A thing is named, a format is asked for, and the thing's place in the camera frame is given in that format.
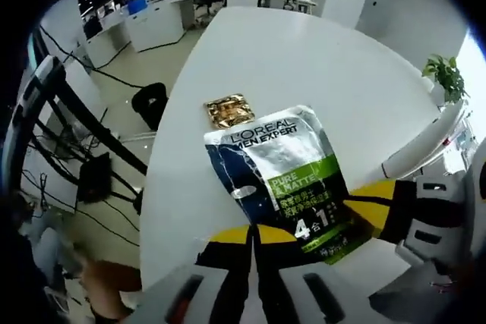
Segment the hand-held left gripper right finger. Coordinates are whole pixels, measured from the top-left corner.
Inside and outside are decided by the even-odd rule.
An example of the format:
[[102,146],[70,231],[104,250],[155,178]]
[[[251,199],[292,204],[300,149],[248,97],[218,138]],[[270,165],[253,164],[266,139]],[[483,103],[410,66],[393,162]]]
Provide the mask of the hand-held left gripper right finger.
[[304,253],[282,229],[254,229],[258,296],[268,323],[386,323],[368,297],[331,266]]

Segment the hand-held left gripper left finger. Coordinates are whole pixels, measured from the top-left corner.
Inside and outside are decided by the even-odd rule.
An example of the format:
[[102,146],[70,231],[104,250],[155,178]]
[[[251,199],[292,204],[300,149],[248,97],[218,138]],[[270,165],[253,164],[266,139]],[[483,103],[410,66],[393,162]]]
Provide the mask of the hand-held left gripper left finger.
[[148,288],[132,323],[261,323],[252,231],[232,228],[208,240],[192,263]]

